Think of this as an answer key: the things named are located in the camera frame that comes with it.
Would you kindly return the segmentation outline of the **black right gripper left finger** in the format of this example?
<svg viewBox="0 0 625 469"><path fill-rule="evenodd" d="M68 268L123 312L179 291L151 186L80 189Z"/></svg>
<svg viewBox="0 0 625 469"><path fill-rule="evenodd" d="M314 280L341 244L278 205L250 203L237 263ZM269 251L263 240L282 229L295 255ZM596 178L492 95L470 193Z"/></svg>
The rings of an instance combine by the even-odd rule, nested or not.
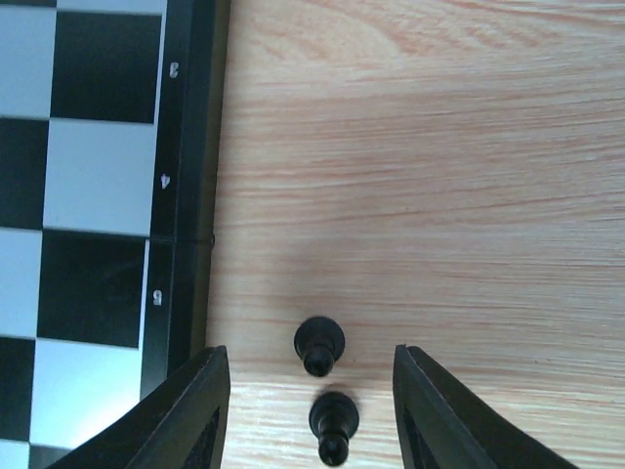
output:
<svg viewBox="0 0 625 469"><path fill-rule="evenodd" d="M229 395L227 348L205 348L119 420L52 466L219 468Z"/></svg>

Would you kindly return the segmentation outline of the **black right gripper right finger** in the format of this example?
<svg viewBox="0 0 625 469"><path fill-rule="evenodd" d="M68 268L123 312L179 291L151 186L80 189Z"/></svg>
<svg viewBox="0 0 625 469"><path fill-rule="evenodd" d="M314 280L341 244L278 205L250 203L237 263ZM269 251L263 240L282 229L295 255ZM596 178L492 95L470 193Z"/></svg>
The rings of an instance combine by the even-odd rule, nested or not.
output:
<svg viewBox="0 0 625 469"><path fill-rule="evenodd" d="M395 350L393 392L405 468L572 468L416 346Z"/></svg>

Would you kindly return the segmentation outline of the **black pawn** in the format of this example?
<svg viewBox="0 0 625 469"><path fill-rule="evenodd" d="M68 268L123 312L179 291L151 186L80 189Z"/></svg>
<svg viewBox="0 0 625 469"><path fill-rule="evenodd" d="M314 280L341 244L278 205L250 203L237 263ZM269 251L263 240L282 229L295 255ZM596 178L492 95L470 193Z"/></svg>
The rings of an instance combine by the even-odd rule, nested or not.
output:
<svg viewBox="0 0 625 469"><path fill-rule="evenodd" d="M304 320L294 335L294 350L304 369L314 377L325 377L342 357L346 337L338 322L328 317Z"/></svg>
<svg viewBox="0 0 625 469"><path fill-rule="evenodd" d="M312 404L309 425L317 438L318 456L323 464L338 467L349 456L350 439L359 425L359 411L346 394L331 391Z"/></svg>

